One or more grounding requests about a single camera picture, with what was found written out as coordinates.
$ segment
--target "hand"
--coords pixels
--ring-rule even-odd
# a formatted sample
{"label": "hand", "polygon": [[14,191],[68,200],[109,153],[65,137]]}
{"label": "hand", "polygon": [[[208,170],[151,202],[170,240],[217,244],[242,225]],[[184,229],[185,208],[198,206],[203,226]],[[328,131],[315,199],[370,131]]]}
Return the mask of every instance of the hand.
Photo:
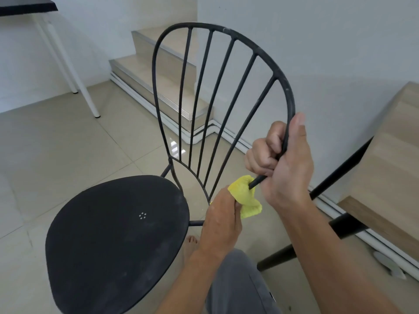
{"label": "hand", "polygon": [[276,121],[266,138],[253,142],[245,156],[246,168],[268,176],[260,185],[266,201],[279,213],[290,207],[303,206],[307,200],[308,184],[314,171],[310,147],[306,139],[306,117],[297,113],[290,122],[288,148],[279,161],[286,124]]}
{"label": "hand", "polygon": [[235,201],[227,187],[220,190],[208,207],[199,250],[222,262],[234,248],[242,230],[240,210],[241,205]]}

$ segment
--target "black round seat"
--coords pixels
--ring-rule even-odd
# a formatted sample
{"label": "black round seat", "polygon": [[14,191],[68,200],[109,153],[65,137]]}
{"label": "black round seat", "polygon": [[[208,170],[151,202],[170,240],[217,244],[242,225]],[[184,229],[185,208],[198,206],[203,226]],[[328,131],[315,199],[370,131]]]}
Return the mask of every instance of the black round seat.
{"label": "black round seat", "polygon": [[182,192],[160,176],[115,179],[81,192],[46,237],[56,305],[64,314],[129,310],[169,268],[188,222]]}

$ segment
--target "bare foot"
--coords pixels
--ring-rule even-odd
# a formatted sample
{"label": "bare foot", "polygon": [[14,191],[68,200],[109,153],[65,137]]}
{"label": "bare foot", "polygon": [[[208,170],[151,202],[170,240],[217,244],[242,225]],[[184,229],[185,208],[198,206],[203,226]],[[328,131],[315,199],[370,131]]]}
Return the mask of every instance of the bare foot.
{"label": "bare foot", "polygon": [[195,236],[187,236],[185,238],[183,249],[184,249],[184,265],[191,257],[192,253],[198,249],[199,241]]}

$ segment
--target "white wall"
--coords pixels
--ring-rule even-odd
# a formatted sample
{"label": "white wall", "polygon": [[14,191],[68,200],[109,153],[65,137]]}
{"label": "white wall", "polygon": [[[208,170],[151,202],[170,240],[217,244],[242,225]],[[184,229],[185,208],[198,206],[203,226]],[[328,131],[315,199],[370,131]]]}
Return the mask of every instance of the white wall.
{"label": "white wall", "polygon": [[[86,86],[109,79],[109,59],[135,53],[131,31],[196,19],[196,0],[53,0],[58,34]],[[27,15],[0,18],[0,112],[69,88]]]}
{"label": "white wall", "polygon": [[[255,41],[290,81],[297,111],[307,115],[316,186],[373,134],[392,96],[419,82],[419,0],[198,0],[198,20],[230,27]],[[200,35],[200,57],[206,35]],[[214,36],[204,79],[212,90],[229,42]],[[235,45],[216,101],[221,121],[251,52]],[[228,128],[237,132],[271,73],[257,61]],[[268,94],[243,138],[263,137],[286,120],[279,85]],[[338,201],[344,182],[326,194]]]}

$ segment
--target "fingernail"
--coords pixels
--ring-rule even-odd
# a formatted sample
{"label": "fingernail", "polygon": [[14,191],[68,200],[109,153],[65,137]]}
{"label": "fingernail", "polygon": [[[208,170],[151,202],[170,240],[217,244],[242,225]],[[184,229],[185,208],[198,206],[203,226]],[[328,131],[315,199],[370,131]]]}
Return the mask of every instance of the fingernail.
{"label": "fingernail", "polygon": [[302,112],[298,113],[298,125],[304,126],[306,123],[306,115]]}

